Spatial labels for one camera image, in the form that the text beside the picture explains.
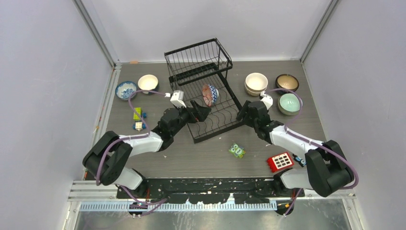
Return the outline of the red patterned bowl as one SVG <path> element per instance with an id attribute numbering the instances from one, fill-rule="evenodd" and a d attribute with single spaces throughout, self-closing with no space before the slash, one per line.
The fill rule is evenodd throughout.
<path id="1" fill-rule="evenodd" d="M 219 92 L 218 92 L 218 89 L 216 87 L 214 87 L 213 85 L 204 84 L 202 87 L 202 95 L 203 95 L 205 104 L 208 107 L 211 107 L 211 106 L 215 105 L 215 103 L 217 102 Z"/>

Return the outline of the cream bowl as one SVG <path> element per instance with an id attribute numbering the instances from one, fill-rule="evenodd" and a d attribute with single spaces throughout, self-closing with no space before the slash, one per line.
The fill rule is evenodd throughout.
<path id="1" fill-rule="evenodd" d="M 245 88 L 245 90 L 246 90 L 247 94 L 249 94 L 250 96 L 257 96 L 257 97 L 260 96 L 262 92 L 266 91 L 266 89 L 263 89 L 261 91 L 257 91 L 257 90 L 253 91 L 249 88 Z"/>
<path id="2" fill-rule="evenodd" d="M 268 88 L 269 81 L 261 73 L 251 73 L 245 78 L 245 88 L 251 92 L 262 92 Z"/>

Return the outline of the black wire dish rack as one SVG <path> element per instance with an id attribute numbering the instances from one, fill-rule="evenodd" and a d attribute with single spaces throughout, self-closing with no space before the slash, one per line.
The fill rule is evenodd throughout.
<path id="1" fill-rule="evenodd" d="M 165 52 L 169 83 L 173 90 L 184 92 L 183 100 L 208 107 L 203 99 L 202 87 L 211 84 L 219 96 L 204 122 L 188 124 L 194 143 L 203 142 L 243 125 L 236 119 L 242 108 L 227 79 L 232 59 L 217 38 Z"/>

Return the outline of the mint green bowl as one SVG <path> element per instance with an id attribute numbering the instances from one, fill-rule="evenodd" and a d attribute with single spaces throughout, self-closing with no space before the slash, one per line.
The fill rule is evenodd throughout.
<path id="1" fill-rule="evenodd" d="M 303 101 L 293 93 L 286 93 L 279 97 L 277 105 L 281 113 L 293 116 L 299 114 Z"/>

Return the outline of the brown rimmed bowl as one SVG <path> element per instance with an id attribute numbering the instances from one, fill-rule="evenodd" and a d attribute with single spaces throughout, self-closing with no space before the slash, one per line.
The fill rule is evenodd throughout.
<path id="1" fill-rule="evenodd" d="M 288 89 L 295 92 L 300 86 L 298 79 L 289 74 L 281 74 L 275 80 L 275 88 Z"/>

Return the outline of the dark teal bowl white foot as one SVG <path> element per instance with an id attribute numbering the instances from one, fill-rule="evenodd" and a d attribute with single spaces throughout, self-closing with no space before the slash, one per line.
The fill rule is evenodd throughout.
<path id="1" fill-rule="evenodd" d="M 155 75 L 152 75 L 152 74 L 144 75 L 138 80 L 137 83 L 138 83 L 139 89 L 143 90 L 142 91 L 143 94 L 151 94 L 150 91 L 155 91 L 155 92 L 158 91 L 159 81 Z"/>

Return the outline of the blue white patterned bowl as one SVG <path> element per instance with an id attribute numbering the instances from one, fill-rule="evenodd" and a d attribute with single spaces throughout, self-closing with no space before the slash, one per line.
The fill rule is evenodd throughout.
<path id="1" fill-rule="evenodd" d="M 133 92 L 137 91 L 137 85 L 133 81 L 123 81 L 115 88 L 115 96 L 123 101 L 131 98 Z"/>

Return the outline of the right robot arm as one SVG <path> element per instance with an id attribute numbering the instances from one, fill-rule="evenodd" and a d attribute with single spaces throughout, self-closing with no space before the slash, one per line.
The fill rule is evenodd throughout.
<path id="1" fill-rule="evenodd" d="M 294 132 L 284 123 L 272 120 L 268 109 L 263 101 L 246 101 L 237 120 L 254 128 L 260 139 L 296 154 L 306 163 L 303 169 L 284 169 L 278 173 L 279 180 L 273 184 L 275 194 L 283 197 L 293 188 L 305 188 L 327 197 L 337 190 L 358 185 L 358 173 L 337 142 L 313 140 Z"/>

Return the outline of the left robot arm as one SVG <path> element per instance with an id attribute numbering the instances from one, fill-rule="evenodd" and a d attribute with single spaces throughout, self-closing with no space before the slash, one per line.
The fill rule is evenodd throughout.
<path id="1" fill-rule="evenodd" d="M 85 155 L 82 164 L 98 184 L 124 186 L 133 197 L 142 198 L 147 192 L 145 178 L 137 170 L 126 167 L 128 159 L 167 149 L 186 124 L 203 122 L 210 112 L 210 107 L 192 101 L 190 107 L 166 109 L 148 134 L 123 136 L 107 131 Z"/>

